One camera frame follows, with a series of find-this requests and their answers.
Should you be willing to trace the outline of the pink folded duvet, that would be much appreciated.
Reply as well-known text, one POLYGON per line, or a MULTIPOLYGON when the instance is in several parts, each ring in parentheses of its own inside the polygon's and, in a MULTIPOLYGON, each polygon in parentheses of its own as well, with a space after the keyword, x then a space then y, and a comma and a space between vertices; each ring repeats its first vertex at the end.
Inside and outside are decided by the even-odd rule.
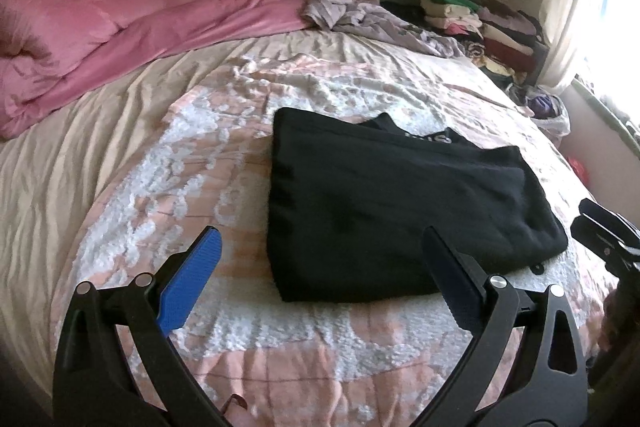
POLYGON ((1 0, 1 135, 157 58, 309 27, 308 0, 1 0))

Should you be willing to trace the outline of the pink white patterned bedspread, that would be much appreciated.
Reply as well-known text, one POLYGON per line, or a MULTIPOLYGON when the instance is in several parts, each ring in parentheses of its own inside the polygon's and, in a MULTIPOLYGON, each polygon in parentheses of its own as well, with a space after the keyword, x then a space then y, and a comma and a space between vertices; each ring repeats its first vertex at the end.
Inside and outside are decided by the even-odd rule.
POLYGON ((466 58, 320 30, 160 58, 1 144, 1 353, 40 407, 76 286, 224 249, 170 336, 261 426, 407 426, 471 336, 422 232, 563 288, 591 351, 612 277, 570 237, 588 190, 466 58))

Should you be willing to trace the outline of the black IKISS sweater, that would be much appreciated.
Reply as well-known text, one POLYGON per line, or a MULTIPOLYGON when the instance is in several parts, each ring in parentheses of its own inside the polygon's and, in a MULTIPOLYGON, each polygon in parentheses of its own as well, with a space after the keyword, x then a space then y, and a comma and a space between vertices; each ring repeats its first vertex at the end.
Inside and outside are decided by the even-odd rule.
POLYGON ((501 274, 568 244, 515 146, 479 147, 451 129, 414 135, 387 114, 351 124, 281 108, 271 164, 266 249, 289 303, 433 294, 427 227, 501 274))

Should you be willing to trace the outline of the crumpled lilac garment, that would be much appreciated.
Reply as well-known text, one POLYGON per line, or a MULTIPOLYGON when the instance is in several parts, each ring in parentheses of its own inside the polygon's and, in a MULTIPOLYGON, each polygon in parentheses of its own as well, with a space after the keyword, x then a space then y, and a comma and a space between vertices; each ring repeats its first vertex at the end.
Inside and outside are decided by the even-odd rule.
POLYGON ((308 0, 303 16, 322 30, 344 32, 440 58, 464 55, 456 39, 406 22, 381 5, 352 0, 308 0))

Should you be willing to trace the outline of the red plastic bag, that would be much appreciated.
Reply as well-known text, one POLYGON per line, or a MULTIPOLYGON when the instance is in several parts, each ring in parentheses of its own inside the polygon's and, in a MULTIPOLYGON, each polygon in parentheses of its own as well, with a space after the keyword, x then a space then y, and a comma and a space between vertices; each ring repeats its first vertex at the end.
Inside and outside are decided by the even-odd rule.
POLYGON ((574 157, 567 157, 566 160, 568 162, 568 165, 570 165, 570 168, 572 168, 572 170, 574 171, 575 176, 577 176, 577 178, 580 180, 580 182, 582 182, 582 184, 584 184, 585 186, 588 186, 589 173, 586 167, 582 165, 582 163, 574 157))

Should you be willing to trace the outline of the white plastic bag with clothes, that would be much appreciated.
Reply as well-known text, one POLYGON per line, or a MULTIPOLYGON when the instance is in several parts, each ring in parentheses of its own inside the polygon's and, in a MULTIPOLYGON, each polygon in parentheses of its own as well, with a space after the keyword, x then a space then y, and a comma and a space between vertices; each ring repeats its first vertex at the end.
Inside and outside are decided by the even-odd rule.
POLYGON ((515 83, 506 88, 506 95, 550 140, 561 140, 570 134, 570 116, 557 95, 537 86, 515 83))

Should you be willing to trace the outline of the pile of folded clothes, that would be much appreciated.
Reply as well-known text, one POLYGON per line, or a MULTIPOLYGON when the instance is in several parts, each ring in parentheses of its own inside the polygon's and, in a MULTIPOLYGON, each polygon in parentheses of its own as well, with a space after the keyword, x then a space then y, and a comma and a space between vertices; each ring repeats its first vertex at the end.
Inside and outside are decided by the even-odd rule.
POLYGON ((457 40, 500 87, 533 86, 549 46, 538 20, 498 0, 420 0, 421 20, 457 40))

